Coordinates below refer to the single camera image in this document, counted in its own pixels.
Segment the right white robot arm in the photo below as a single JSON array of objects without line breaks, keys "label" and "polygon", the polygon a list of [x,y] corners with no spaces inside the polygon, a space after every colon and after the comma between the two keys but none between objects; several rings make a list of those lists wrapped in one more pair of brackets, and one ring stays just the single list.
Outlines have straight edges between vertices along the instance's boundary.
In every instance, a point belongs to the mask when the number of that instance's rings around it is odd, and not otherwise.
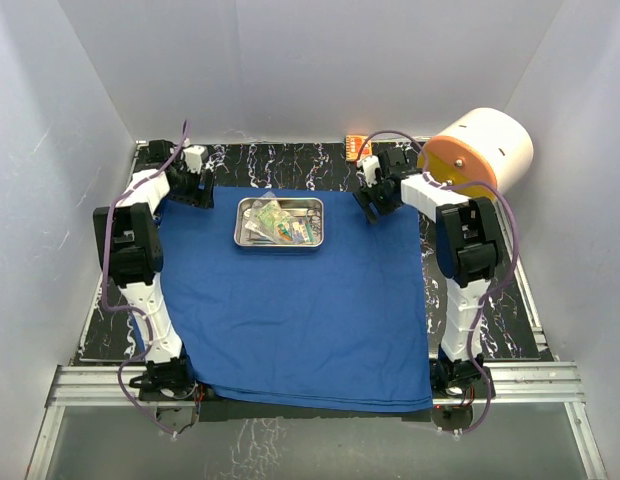
[{"label": "right white robot arm", "polygon": [[435,226],[435,254],[446,279],[447,304],[431,386],[459,396],[485,376],[479,323],[495,269],[503,260],[494,204],[485,196],[468,197],[436,183],[399,148],[359,155],[355,165],[364,185],[354,197],[368,222],[409,206]]}]

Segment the white cylindrical drawer container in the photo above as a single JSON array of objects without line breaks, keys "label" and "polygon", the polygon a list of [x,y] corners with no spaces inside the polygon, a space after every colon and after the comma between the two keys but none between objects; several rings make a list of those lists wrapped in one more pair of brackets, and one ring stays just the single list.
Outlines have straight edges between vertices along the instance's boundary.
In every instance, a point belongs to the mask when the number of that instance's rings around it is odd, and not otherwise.
[{"label": "white cylindrical drawer container", "polygon": [[532,139],[518,121],[480,107],[431,137],[417,165],[438,182],[457,186],[482,181],[504,194],[526,174],[533,155]]}]

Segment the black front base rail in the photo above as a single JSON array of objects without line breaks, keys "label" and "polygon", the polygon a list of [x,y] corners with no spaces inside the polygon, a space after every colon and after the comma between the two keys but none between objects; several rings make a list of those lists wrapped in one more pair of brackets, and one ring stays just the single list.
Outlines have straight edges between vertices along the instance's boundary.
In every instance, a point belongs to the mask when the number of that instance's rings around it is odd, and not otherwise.
[{"label": "black front base rail", "polygon": [[224,422],[248,418],[285,419],[344,419],[344,418],[400,418],[404,421],[428,422],[434,418],[450,424],[460,419],[469,425],[474,419],[474,408],[486,400],[486,387],[481,382],[474,383],[465,393],[446,396],[436,391],[433,404],[426,407],[381,407],[350,406],[339,403],[275,403],[266,401],[244,401],[218,395],[212,387],[199,384],[181,395],[140,391],[140,399],[155,402],[166,409],[172,402],[176,407],[185,405],[194,409],[194,420],[199,422]]}]

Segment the blue surgical drape cloth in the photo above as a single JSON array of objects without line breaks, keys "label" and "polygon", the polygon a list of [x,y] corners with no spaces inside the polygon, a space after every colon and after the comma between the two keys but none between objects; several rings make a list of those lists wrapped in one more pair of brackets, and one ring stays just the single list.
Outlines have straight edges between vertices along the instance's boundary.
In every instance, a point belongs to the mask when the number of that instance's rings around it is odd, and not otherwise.
[{"label": "blue surgical drape cloth", "polygon": [[324,191],[319,248],[242,249],[237,209],[252,195],[163,206],[161,289],[196,378],[244,401],[430,407],[418,212],[372,225],[350,193]]}]

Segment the small orange circuit board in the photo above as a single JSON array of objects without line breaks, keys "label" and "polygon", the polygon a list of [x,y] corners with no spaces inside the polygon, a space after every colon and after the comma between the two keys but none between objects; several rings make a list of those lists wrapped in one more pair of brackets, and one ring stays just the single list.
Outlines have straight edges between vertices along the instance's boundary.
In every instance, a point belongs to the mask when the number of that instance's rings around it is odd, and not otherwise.
[{"label": "small orange circuit board", "polygon": [[349,134],[345,137],[345,159],[356,163],[372,155],[372,146],[366,135]]}]

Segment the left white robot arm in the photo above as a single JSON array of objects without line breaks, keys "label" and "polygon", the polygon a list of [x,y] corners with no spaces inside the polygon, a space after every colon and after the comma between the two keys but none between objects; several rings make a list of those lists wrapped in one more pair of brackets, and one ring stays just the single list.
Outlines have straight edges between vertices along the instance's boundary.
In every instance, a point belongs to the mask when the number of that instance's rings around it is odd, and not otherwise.
[{"label": "left white robot arm", "polygon": [[196,391],[183,341],[172,325],[160,275],[164,265],[159,210],[173,200],[202,209],[214,207],[215,175],[205,168],[208,149],[187,139],[179,144],[152,140],[138,147],[128,186],[115,206],[93,212],[95,240],[103,277],[117,287],[142,350],[146,371],[129,386],[144,396],[185,400]]}]

